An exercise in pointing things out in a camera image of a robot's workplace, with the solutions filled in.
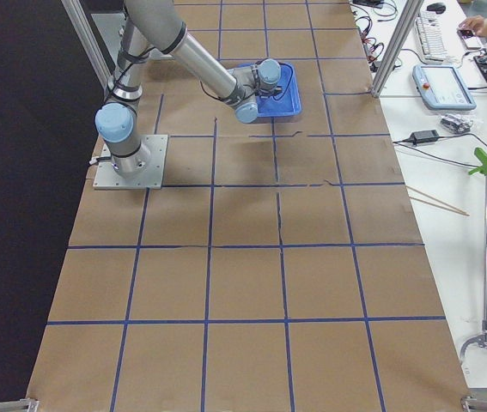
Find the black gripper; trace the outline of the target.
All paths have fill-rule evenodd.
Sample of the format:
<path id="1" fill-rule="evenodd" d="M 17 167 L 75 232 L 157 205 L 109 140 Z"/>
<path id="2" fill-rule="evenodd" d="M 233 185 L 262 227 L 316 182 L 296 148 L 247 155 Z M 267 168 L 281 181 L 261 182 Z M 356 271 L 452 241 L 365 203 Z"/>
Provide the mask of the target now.
<path id="1" fill-rule="evenodd" d="M 281 86 L 275 86 L 274 88 L 259 88 L 258 89 L 258 97 L 260 99 L 269 99 L 273 98 L 276 99 L 278 95 L 283 95 L 284 91 Z"/>

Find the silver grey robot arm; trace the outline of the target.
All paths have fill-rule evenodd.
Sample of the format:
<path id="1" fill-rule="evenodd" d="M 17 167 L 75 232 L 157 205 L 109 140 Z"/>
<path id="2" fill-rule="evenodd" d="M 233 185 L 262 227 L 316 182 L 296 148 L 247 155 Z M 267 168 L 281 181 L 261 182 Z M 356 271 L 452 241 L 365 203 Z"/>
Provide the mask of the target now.
<path id="1" fill-rule="evenodd" d="M 271 58 L 226 69 L 188 32 L 171 1 L 126 1 L 125 27 L 117 66 L 108 80 L 94 121 L 110 151 L 111 168 L 121 178 L 138 175 L 152 152 L 137 133 L 137 109 L 147 83 L 165 82 L 187 70 L 212 99 L 231 107 L 248 124 L 258 114 L 258 99 L 278 96 L 281 64 Z"/>

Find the person's hand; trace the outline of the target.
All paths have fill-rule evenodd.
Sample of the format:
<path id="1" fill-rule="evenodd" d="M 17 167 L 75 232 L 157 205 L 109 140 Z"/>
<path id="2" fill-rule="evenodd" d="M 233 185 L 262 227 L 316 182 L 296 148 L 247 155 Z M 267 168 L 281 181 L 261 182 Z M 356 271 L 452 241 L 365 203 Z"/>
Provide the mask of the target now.
<path id="1" fill-rule="evenodd" d="M 487 18 L 475 15 L 465 18 L 459 25 L 459 30 L 470 30 L 478 37 L 487 37 Z"/>

